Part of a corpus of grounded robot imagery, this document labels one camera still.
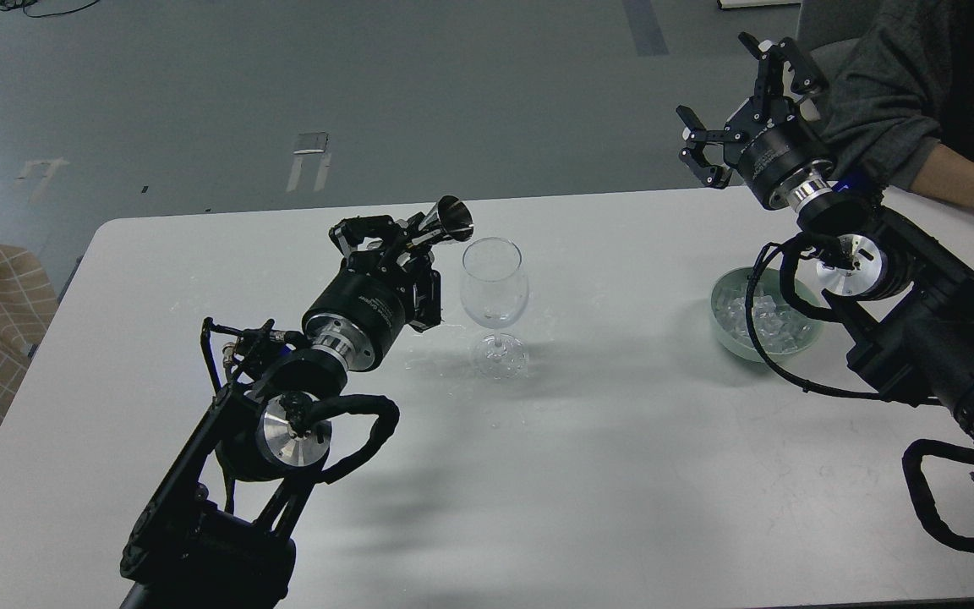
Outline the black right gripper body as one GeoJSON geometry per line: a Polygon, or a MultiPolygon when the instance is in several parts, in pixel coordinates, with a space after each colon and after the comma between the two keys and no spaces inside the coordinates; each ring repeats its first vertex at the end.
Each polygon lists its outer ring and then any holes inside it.
{"type": "Polygon", "coordinates": [[[768,211],[801,211],[828,192],[834,154],[796,101],[772,101],[766,117],[754,101],[746,101],[731,116],[730,130],[741,136],[735,169],[768,211]]]}

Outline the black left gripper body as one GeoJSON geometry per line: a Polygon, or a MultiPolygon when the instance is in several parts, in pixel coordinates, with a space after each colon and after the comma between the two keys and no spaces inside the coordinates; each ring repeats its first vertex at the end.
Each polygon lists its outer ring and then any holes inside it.
{"type": "Polygon", "coordinates": [[[406,294],[342,266],[302,317],[314,347],[335,352],[348,371],[376,369],[411,321],[406,294]]]}

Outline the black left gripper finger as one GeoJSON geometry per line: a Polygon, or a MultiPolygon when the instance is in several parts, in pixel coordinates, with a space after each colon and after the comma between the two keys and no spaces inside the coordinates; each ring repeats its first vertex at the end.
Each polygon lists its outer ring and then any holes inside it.
{"type": "Polygon", "coordinates": [[[342,254],[340,275],[411,275],[398,261],[408,253],[411,240],[405,221],[390,216],[347,218],[330,228],[329,239],[342,254]]]}
{"type": "Polygon", "coordinates": [[[435,255],[430,248],[403,253],[398,265],[408,284],[407,324],[416,332],[426,332],[443,321],[441,317],[441,276],[434,269],[435,255]]]}

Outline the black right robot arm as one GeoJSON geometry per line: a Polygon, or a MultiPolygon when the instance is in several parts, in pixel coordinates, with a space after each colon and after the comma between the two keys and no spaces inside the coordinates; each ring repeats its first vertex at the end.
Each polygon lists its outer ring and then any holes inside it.
{"type": "Polygon", "coordinates": [[[911,406],[939,405],[973,447],[919,439],[901,467],[917,520],[951,550],[974,555],[974,537],[957,535],[939,516],[922,470],[924,458],[973,467],[974,270],[915,223],[883,205],[885,182],[858,163],[834,178],[836,158],[802,116],[801,103],[828,81],[795,39],[739,41],[758,62],[753,93],[720,129],[708,129],[689,107],[679,157],[696,178],[725,189],[738,173],[768,211],[789,208],[800,231],[765,245],[747,274],[743,320],[758,357],[805,392],[911,406]],[[754,326],[755,289],[780,255],[780,290],[808,319],[844,327],[854,346],[846,363],[870,392],[817,384],[782,369],[754,326]]]}

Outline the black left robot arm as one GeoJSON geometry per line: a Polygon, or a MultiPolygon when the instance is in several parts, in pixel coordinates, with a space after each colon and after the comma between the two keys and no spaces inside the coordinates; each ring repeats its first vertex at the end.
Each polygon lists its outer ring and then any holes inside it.
{"type": "Polygon", "coordinates": [[[460,200],[398,221],[341,220],[339,271],[297,331],[206,319],[200,342],[214,397],[132,529],[124,608],[274,608],[293,576],[293,530],[315,486],[375,457],[401,412],[345,394],[405,327],[440,324],[432,249],[471,238],[460,200]]]}

